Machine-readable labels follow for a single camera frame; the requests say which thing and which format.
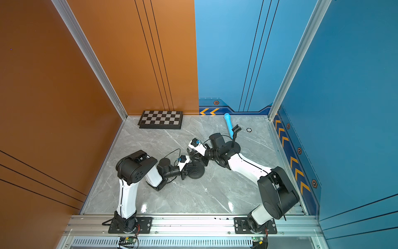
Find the vent grille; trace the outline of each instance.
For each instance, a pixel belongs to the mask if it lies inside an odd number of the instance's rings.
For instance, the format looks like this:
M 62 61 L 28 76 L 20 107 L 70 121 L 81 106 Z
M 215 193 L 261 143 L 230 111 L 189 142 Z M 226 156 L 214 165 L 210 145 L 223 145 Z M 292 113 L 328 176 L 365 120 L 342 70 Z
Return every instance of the vent grille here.
M 72 246 L 79 247 L 87 247 L 87 246 L 96 246 L 96 247 L 109 247 L 113 245 L 117 245 L 119 242 L 118 237 L 98 237 L 98 236 L 75 236 L 73 239 Z
M 155 247 L 251 247 L 250 237 L 159 237 L 140 238 L 140 246 Z
M 140 246 L 145 247 L 251 247 L 251 237 L 139 237 Z M 75 236 L 72 246 L 115 248 L 119 237 Z

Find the white casing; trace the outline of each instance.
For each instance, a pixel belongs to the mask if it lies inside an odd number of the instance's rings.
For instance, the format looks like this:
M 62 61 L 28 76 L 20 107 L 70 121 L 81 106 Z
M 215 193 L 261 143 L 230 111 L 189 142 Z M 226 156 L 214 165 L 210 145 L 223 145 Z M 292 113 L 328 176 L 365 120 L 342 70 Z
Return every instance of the white casing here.
M 263 204 L 260 204 L 252 211 L 252 217 L 257 224 L 262 225 L 273 217 L 267 212 Z
M 202 144 L 202 142 L 200 142 L 196 147 L 193 146 L 191 143 L 192 143 L 192 140 L 191 140 L 191 142 L 189 142 L 189 144 L 188 144 L 188 147 L 189 147 L 189 148 L 196 150 L 196 151 L 199 152 L 202 156 L 205 155 L 206 147 Z
M 182 169 L 185 167 L 185 165 L 191 161 L 191 159 L 189 158 L 188 155 L 186 155 L 186 158 L 187 158 L 187 160 L 185 160 L 185 162 L 183 162 L 183 163 L 178 162 L 178 164 L 177 164 L 177 166 L 178 166 L 180 172 L 181 172 Z
M 255 163 L 252 160 L 245 158 L 242 154 L 231 156 L 228 160 L 228 164 L 232 171 L 236 171 L 244 175 L 256 184 L 260 177 L 271 173 L 271 168 Z M 259 225 L 262 225 L 273 218 L 267 212 L 263 204 L 260 204 L 252 211 L 252 217 Z
M 145 175 L 146 181 L 153 187 L 157 187 L 161 181 L 162 177 L 159 172 L 156 170 L 156 167 L 153 166 L 148 173 Z M 119 191 L 119 204 L 117 205 L 117 213 L 125 219 L 130 218 L 135 211 L 135 199 L 137 197 L 137 189 L 139 182 L 132 183 L 127 185 L 122 179 L 119 179 L 120 183 L 120 191 Z
M 239 155 L 235 154 L 231 156 L 231 158 L 228 160 L 228 164 L 232 171 L 236 171 L 246 176 L 256 184 L 261 176 L 266 176 L 267 174 L 271 173 L 271 168 L 255 163 L 252 160 L 245 158 L 240 153 Z

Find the checkered pattern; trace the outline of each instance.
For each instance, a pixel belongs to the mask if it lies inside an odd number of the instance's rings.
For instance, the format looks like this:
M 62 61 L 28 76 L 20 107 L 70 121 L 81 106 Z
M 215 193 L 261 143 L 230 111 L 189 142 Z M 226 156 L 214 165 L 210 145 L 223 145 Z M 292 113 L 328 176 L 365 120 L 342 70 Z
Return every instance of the checkered pattern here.
M 144 111 L 140 124 L 178 125 L 180 119 L 177 111 Z

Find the orange wall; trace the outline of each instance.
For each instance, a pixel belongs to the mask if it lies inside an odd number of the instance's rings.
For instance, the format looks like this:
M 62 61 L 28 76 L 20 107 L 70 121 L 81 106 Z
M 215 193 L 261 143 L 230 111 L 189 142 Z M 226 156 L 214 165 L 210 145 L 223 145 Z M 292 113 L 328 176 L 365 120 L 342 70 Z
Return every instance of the orange wall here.
M 129 115 L 198 114 L 194 0 L 68 0 Z
M 121 119 L 51 1 L 2 1 L 0 33 L 0 241 L 54 248 Z

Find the black line stripe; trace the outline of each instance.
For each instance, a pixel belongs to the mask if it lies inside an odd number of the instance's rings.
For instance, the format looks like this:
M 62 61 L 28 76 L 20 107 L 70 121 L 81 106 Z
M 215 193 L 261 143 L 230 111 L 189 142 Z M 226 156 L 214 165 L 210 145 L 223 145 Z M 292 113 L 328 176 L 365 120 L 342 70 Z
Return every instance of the black line stripe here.
M 365 207 L 365 206 L 367 206 L 367 205 L 370 205 L 370 204 L 373 204 L 373 203 L 376 203 L 376 202 L 380 202 L 380 201 L 382 201 L 382 200 L 385 200 L 385 199 L 388 199 L 388 198 L 391 198 L 391 197 L 394 197 L 394 196 L 398 196 L 398 194 L 393 194 L 393 195 L 391 195 L 391 196 L 388 196 L 388 197 L 385 197 L 385 198 L 383 198 L 383 199 L 380 199 L 380 200 L 377 200 L 377 201 L 374 201 L 374 202 L 371 202 L 371 203 L 368 203 L 368 204 L 362 205 L 362 206 L 360 206 L 360 207 L 357 207 L 357 208 L 350 209 L 350 210 L 348 210 L 348 211 L 344 211 L 344 212 L 342 212 L 342 213 L 339 213 L 339 214 L 335 214 L 335 215 L 333 215 L 333 216 L 330 216 L 330 217 L 324 218 L 324 219 L 322 219 L 322 220 L 319 220 L 319 221 L 321 222 L 321 221 L 323 221 L 323 220 L 326 220 L 326 219 L 329 219 L 329 218 L 332 218 L 332 217 L 338 216 L 338 215 L 340 215 L 340 214 L 345 214 L 345 213 L 347 213 L 347 212 L 353 211 L 353 210 L 355 210 L 355 209 L 358 209 L 358 208 L 363 208 L 363 207 Z
M 344 225 L 349 225 L 349 224 L 353 224 L 353 223 L 357 223 L 357 222 L 363 222 L 364 220 L 370 220 L 370 219 L 373 219 L 373 218 L 377 218 L 377 217 L 381 217 L 381 216 L 385 216 L 385 215 L 389 215 L 389 214 L 394 214 L 394 213 L 398 213 L 398 210 L 397 210 L 397 211 L 394 211 L 394 212 L 386 213 L 386 214 L 381 214 L 381 215 L 373 216 L 373 217 L 366 218 L 366 219 L 363 219 L 363 220 L 357 220 L 357 221 L 355 221 L 355 222 L 350 222 L 350 223 L 343 224 L 343 225 L 337 225 L 337 226 L 335 226 L 335 227 L 326 228 L 326 229 L 322 229 L 322 230 L 325 231 L 325 230 L 333 229 L 333 228 L 336 228 L 336 227 L 341 227 L 341 226 L 344 226 Z
M 260 52 L 261 42 L 263 41 L 264 30 L 265 30 L 265 26 L 267 25 L 267 20 L 268 20 L 269 10 L 271 9 L 271 4 L 272 4 L 272 0 L 269 2 L 269 8 L 268 8 L 268 12 L 267 12 L 267 18 L 265 19 L 264 28 L 263 28 L 263 33 L 261 34 L 260 45 L 258 46 L 257 55 L 256 55 L 256 60 L 255 60 L 255 62 L 254 62 L 254 67 L 253 67 L 253 72 L 252 72 L 252 77 L 250 78 L 248 93 L 247 93 L 247 95 L 246 95 L 246 100 L 245 100 L 245 104 L 243 105 L 243 110 L 242 110 L 242 111 L 245 111 L 246 102 L 247 102 L 247 100 L 248 100 L 249 91 L 250 91 L 250 85 L 252 84 L 253 74 L 254 74 L 254 70 L 255 70 L 255 68 L 256 68 L 256 64 L 257 64 L 258 53 Z
M 344 237 L 349 237 L 349 236 L 354 236 L 354 235 L 367 234 L 367 233 L 374 233 L 374 232 L 386 231 L 386 230 L 397 229 L 397 228 L 398 228 L 398 227 L 390 227 L 390 228 L 384 228 L 384 229 L 379 229 L 379 230 L 374 230 L 374 231 L 369 231 L 369 232 L 363 232 L 363 233 L 355 233 L 355 234 L 350 234 L 350 235 L 344 235 L 344 236 L 339 236 L 339 237 L 334 237 L 334 238 L 329 238 L 329 239 L 338 239 L 338 238 L 344 238 Z
M 79 199 L 76 199 L 76 198 L 74 198 L 74 197 L 72 197 L 72 196 L 70 196 L 70 195 L 68 195 L 68 194 L 65 194 L 65 193 L 63 193 L 63 192 L 61 192 L 61 191 L 59 191 L 59 190 L 57 190 L 57 189 L 55 189 L 55 188 L 52 188 L 52 187 L 50 187 L 50 186 L 48 186 L 48 185 L 46 185 L 46 184 L 44 184 L 44 183 L 41 183 L 41 182 L 39 182 L 39 181 L 37 181 L 37 180 L 35 180 L 35 179 L 33 179 L 33 178 L 30 178 L 29 176 L 26 176 L 26 175 L 24 175 L 24 174 L 21 174 L 21 173 L 19 173 L 18 171 L 15 171 L 15 170 L 13 170 L 13 169 L 10 169 L 10 168 L 8 168 L 7 166 L 4 166 L 3 164 L 0 164 L 0 166 L 3 166 L 3 167 L 6 168 L 6 169 L 9 169 L 9 170 L 11 170 L 11 171 L 13 171 L 13 172 L 15 172 L 15 173 L 18 173 L 18 174 L 20 174 L 20 175 L 22 175 L 22 176 L 24 176 L 24 177 L 26 177 L 26 178 L 29 178 L 29 179 L 31 179 L 31 180 L 33 180 L 33 181 L 35 181 L 35 182 L 38 182 L 38 183 L 40 183 L 41 185 L 44 185 L 44 186 L 46 186 L 46 187 L 49 187 L 49 188 L 51 188 L 51 189 L 53 189 L 53 190 L 55 190 L 55 191 L 57 191 L 57 192 L 60 192 L 61 194 L 64 194 L 64 195 L 66 195 L 66 196 L 69 196 L 69 197 L 71 197 L 71 198 L 73 198 L 73 199 L 75 199 L 75 200 L 78 200 L 79 202 L 82 202 L 82 203 L 83 203 L 83 201 L 81 201 L 81 200 L 79 200 Z
M 158 62 L 158 67 L 159 67 L 160 78 L 162 79 L 162 84 L 163 84 L 164 94 L 166 95 L 167 106 L 169 107 L 169 111 L 171 111 L 171 110 L 170 110 L 169 99 L 167 98 L 166 88 L 164 87 L 164 81 L 163 81 L 162 71 L 160 70 L 160 64 L 159 64 L 158 54 L 156 53 L 155 42 L 153 41 L 152 31 L 151 31 L 151 29 L 150 29 L 150 25 L 149 25 L 148 14 L 146 13 L 146 8 L 145 8 L 145 3 L 144 3 L 144 0 L 142 0 L 142 4 L 144 5 L 144 10 L 145 10 L 145 15 L 146 15 L 146 20 L 148 21 L 149 33 L 150 33 L 150 36 L 151 36 L 151 38 L 152 38 L 152 44 L 153 44 L 153 49 L 155 50 L 156 61 Z
M 24 163 L 24 162 L 22 162 L 22 161 L 21 161 L 21 160 L 19 160 L 19 159 L 16 159 L 15 157 L 13 157 L 13 156 L 11 156 L 11 155 L 9 155 L 9 154 L 5 153 L 4 151 L 0 150 L 0 152 L 2 152 L 2 153 L 4 153 L 4 154 L 6 154 L 7 156 L 9 156 L 9 157 L 11 157 L 11 158 L 13 158 L 13 159 L 17 160 L 17 161 L 18 161 L 18 162 L 20 162 L 20 163 L 23 163 L 23 164 L 25 164 L 25 165 L 26 165 L 26 166 L 28 166 L 28 167 L 31 167 L 32 169 L 34 169 L 34 170 L 36 170 L 36 171 L 39 171 L 39 172 L 40 172 L 40 173 L 42 173 L 43 175 L 46 175 L 46 176 L 50 177 L 51 179 L 53 179 L 53 180 L 56 180 L 56 181 L 57 181 L 57 182 L 59 182 L 59 183 L 62 183 L 63 185 L 67 186 L 68 188 L 71 188 L 71 189 L 73 189 L 73 190 L 75 190 L 75 191 L 77 191 L 77 192 L 81 193 L 82 195 L 85 195 L 85 194 L 83 194 L 82 192 L 78 191 L 77 189 L 74 189 L 74 188 L 72 188 L 72 187 L 70 187 L 70 186 L 66 185 L 65 183 L 63 183 L 63 182 L 61 182 L 61 181 L 59 181 L 59 180 L 55 179 L 54 177 L 51 177 L 51 176 L 47 175 L 46 173 L 43 173 L 43 172 L 41 172 L 40 170 L 33 168 L 33 167 L 32 167 L 32 166 L 30 166 L 29 164 L 27 164 L 27 163 Z
M 243 93 L 244 93 L 244 91 L 245 91 L 246 79 L 247 79 L 247 77 L 248 77 L 250 61 L 251 61 L 251 59 L 252 59 L 253 48 L 254 48 L 254 42 L 256 41 L 257 29 L 258 29 L 258 24 L 260 23 L 260 17 L 261 17 L 261 11 L 263 10 L 263 4 L 264 4 L 264 0 L 263 0 L 263 3 L 261 4 L 260 15 L 259 15 L 259 17 L 258 17 L 258 22 L 257 22 L 257 27 L 256 27 L 256 33 L 254 34 L 254 40 L 253 40 L 252 51 L 251 51 L 251 53 L 250 53 L 248 69 L 247 69 L 247 71 L 246 71 L 245 83 L 243 84 L 242 96 L 240 97 L 240 103 L 239 103 L 238 112 L 240 111 L 240 105 L 242 104 Z
M 140 17 L 140 12 L 138 11 L 138 6 L 137 6 L 136 0 L 134 0 L 134 3 L 135 3 L 135 7 L 137 8 L 138 18 L 140 19 L 142 32 L 144 33 L 145 43 L 146 43 L 146 47 L 148 48 L 148 53 L 149 53 L 150 62 L 152 63 L 153 73 L 155 74 L 156 83 L 158 84 L 159 94 L 160 94 L 160 98 L 162 99 L 163 109 L 166 111 L 166 108 L 164 107 L 164 102 L 163 102 L 162 93 L 160 92 L 160 86 L 159 86 L 158 78 L 156 77 L 155 67 L 153 66 L 152 57 L 150 56 L 149 46 L 148 46 L 148 42 L 146 41 L 146 36 L 145 36 L 145 32 L 144 32 L 144 26 L 142 25 L 142 21 L 141 21 L 141 17 Z
M 173 96 L 172 96 L 172 92 L 171 92 L 171 90 L 170 90 L 169 78 L 167 77 L 166 64 L 164 63 L 162 45 L 160 44 L 160 37 L 159 37 L 159 32 L 158 32 L 158 26 L 156 25 L 155 13 L 154 13 L 154 11 L 153 11 L 152 0 L 150 0 L 150 6 L 151 6 L 151 8 L 152 8 L 153 20 L 155 21 L 156 32 L 157 32 L 157 34 L 158 34 L 158 40 L 159 40 L 160 52 L 161 52 L 161 54 L 162 54 L 162 59 L 163 59 L 164 71 L 166 72 L 167 85 L 169 86 L 170 99 L 171 99 L 171 101 L 172 101 L 173 111 L 175 111 L 175 109 L 174 109 L 174 103 L 173 103 Z
M 269 33 L 268 33 L 267 42 L 265 43 L 265 48 L 264 48 L 264 52 L 263 52 L 263 57 L 261 58 L 260 66 L 259 66 L 259 68 L 258 68 L 258 72 L 257 72 L 256 81 L 254 82 L 253 91 L 252 91 L 252 96 L 250 97 L 250 101 L 249 101 L 249 105 L 248 105 L 248 111 L 249 111 L 250 103 L 252 102 L 252 98 L 253 98 L 254 89 L 256 88 L 256 83 L 257 83 L 257 79 L 258 79 L 258 74 L 260 73 L 261 64 L 263 63 L 264 54 L 265 54 L 265 49 L 267 48 L 267 44 L 268 44 L 269 35 L 271 34 L 271 29 L 272 29 L 273 21 L 274 21 L 274 19 L 275 19 L 276 11 L 277 11 L 277 9 L 278 9 L 278 5 L 279 5 L 279 0 L 278 0 L 278 4 L 276 5 L 276 9 L 275 9 L 274 17 L 273 17 L 273 19 L 272 19 L 272 23 L 271 23 L 271 28 L 269 29 Z
M 48 199 L 50 199 L 50 200 L 53 200 L 53 201 L 59 202 L 59 203 L 61 203 L 61 204 L 64 204 L 64 205 L 66 205 L 66 206 L 69 206 L 69 207 L 71 207 L 71 208 L 75 208 L 75 207 L 73 207 L 73 206 L 71 206 L 71 205 L 68 205 L 68 204 L 65 204 L 65 203 L 63 203 L 63 202 L 60 202 L 60 201 L 54 200 L 54 199 L 52 199 L 52 198 L 50 198 L 50 197 L 47 197 L 47 196 L 45 196 L 45 195 L 42 195 L 42 194 L 36 193 L 36 192 L 34 192 L 34 191 L 32 191 L 32 190 L 29 190 L 29 189 L 27 189 L 27 188 L 24 188 L 24 187 L 18 186 L 18 185 L 16 185 L 16 184 L 14 184 L 14 183 L 11 183 L 11 182 L 8 182 L 8 181 L 6 181 L 6 180 L 3 180 L 3 179 L 0 179 L 0 180 L 1 180 L 1 181 L 3 181 L 3 182 L 9 183 L 9 184 L 11 184 L 11 185 L 14 185 L 14 186 L 16 186 L 16 187 L 18 187 L 18 188 L 22 188 L 22 189 L 24 189 L 24 190 L 27 190 L 27 191 L 29 191 L 29 192 L 32 192 L 32 193 L 38 194 L 38 195 L 40 195 L 40 196 L 42 196 L 42 197 L 45 197 L 45 198 L 48 198 Z

